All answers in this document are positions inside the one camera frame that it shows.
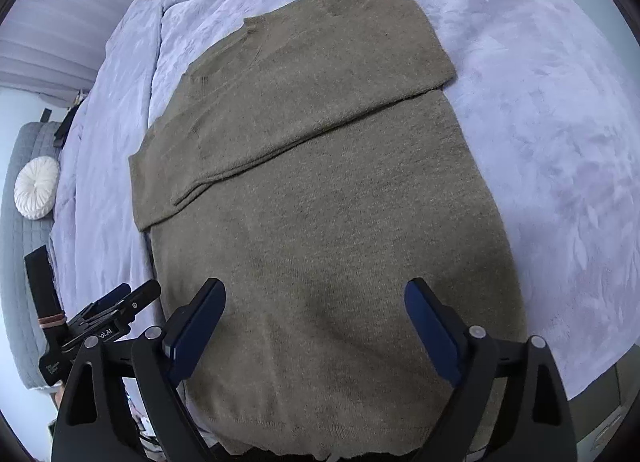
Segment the taupe knit sweater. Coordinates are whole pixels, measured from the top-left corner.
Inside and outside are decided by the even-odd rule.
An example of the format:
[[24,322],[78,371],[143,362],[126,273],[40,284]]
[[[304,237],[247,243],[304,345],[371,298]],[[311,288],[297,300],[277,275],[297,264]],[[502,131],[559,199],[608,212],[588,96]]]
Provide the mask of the taupe knit sweater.
[[454,75],[414,0],[296,0],[194,60],[131,157],[164,310],[226,288],[186,394],[229,452],[419,448],[450,388],[407,315],[413,278],[525,337]]

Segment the round white cushion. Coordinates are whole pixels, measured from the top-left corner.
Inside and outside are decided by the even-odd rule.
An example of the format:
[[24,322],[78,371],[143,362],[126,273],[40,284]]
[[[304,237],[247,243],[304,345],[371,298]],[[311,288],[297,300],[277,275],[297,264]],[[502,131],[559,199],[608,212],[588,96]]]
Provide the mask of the round white cushion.
[[38,156],[18,173],[14,183],[14,204],[28,220],[46,217],[54,208],[60,179],[60,164],[51,156]]

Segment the grey quilted sofa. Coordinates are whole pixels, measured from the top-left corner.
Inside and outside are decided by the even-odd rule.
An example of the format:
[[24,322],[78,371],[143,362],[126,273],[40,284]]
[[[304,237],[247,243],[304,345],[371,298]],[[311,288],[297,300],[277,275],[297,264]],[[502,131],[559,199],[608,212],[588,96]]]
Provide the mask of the grey quilted sofa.
[[70,365],[61,352],[70,340],[53,283],[53,214],[28,219],[16,208],[18,174],[38,157],[58,159],[56,122],[28,123],[17,133],[1,197],[1,311],[18,376],[29,390],[51,393]]

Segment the grey pleated curtain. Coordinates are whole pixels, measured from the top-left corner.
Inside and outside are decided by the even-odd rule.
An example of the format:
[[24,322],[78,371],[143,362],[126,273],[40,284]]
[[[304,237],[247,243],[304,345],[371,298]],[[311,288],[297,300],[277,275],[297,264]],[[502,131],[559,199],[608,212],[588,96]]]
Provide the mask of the grey pleated curtain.
[[96,81],[134,0],[16,0],[1,22],[1,86],[71,104]]

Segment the lavender plush bed blanket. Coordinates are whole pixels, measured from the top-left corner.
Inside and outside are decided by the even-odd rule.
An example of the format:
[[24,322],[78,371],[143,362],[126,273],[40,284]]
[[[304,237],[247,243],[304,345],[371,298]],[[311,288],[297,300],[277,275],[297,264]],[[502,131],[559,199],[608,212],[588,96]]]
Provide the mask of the lavender plush bed blanket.
[[[69,315],[152,274],[129,157],[188,65],[294,0],[134,0],[61,154],[50,253]],[[494,197],[529,330],[577,396],[639,336],[639,83],[573,0],[416,0]]]

